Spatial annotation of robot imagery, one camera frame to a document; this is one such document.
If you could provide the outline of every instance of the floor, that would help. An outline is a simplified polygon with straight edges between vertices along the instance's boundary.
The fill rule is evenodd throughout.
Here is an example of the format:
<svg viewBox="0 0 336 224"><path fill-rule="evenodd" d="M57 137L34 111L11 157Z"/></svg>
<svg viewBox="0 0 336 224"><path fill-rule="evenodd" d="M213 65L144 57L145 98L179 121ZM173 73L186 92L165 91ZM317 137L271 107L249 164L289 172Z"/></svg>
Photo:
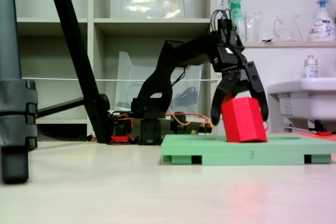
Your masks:
<svg viewBox="0 0 336 224"><path fill-rule="evenodd" d="M336 223L336 162L171 166L159 146L42 142L26 185L0 185L1 224Z"/></svg>

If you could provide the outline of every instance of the white shelving unit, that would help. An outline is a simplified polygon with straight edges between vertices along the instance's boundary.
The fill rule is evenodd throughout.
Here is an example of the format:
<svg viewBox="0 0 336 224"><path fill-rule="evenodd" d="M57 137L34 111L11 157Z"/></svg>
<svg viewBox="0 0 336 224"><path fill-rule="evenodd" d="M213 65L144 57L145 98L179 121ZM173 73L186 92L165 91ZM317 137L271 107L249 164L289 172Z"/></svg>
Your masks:
<svg viewBox="0 0 336 224"><path fill-rule="evenodd" d="M189 41L209 27L217 0L198 0L198 18L111 18L111 0L72 0L96 79L116 79L119 51L127 51L137 65L155 66L166 39ZM76 79L53 0L16 0L19 47L23 77ZM210 79L209 65L203 73ZM81 97L73 80L36 80L39 109ZM211 82L201 82L201 113L209 115ZM115 81L98 81L114 107ZM76 108L37 120L37 123L90 123L84 108Z"/></svg>
<svg viewBox="0 0 336 224"><path fill-rule="evenodd" d="M245 42L246 48L286 48L286 47L331 47L336 48L336 41L288 41L288 42Z"/></svg>

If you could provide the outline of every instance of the tripod foot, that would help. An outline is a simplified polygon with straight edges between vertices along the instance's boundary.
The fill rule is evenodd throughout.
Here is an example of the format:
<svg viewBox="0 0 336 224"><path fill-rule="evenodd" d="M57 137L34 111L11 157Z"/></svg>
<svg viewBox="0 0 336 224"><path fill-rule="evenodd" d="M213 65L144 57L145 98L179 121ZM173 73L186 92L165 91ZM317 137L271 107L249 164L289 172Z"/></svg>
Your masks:
<svg viewBox="0 0 336 224"><path fill-rule="evenodd" d="M28 181L28 152L23 148L1 150L2 181L5 184L21 184Z"/></svg>

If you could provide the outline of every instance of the white wire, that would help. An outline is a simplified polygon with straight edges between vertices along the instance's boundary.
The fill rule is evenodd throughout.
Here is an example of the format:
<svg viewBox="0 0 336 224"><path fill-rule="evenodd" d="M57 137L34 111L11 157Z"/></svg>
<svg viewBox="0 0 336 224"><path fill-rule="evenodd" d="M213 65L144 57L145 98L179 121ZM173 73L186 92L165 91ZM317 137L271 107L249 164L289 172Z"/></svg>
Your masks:
<svg viewBox="0 0 336 224"><path fill-rule="evenodd" d="M49 80L49 81L78 81L78 79L68 78L36 78L36 77L23 77L25 80ZM219 79L200 79L200 80L180 80L180 81L218 81ZM96 81L145 81L145 80L115 80L115 79L96 79Z"/></svg>

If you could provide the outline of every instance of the green wooden base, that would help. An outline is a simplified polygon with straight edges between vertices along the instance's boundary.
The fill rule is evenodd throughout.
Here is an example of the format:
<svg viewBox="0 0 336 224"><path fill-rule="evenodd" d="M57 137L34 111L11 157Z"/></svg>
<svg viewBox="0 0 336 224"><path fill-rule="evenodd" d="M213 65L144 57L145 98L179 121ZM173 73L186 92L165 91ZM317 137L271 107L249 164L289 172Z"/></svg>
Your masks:
<svg viewBox="0 0 336 224"><path fill-rule="evenodd" d="M330 164L336 142L297 134L271 134L268 143L227 143L223 135L167 135L164 162L203 165Z"/></svg>

